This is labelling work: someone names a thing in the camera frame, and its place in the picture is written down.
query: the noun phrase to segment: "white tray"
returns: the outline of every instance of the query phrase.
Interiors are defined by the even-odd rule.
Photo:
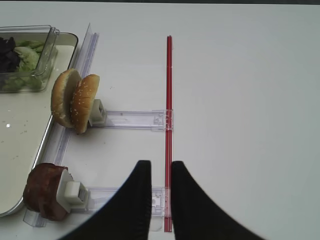
[[[68,69],[78,38],[61,33],[57,56],[44,91],[0,94],[0,217],[22,205],[31,168],[37,164],[51,130],[51,90],[59,74]]]

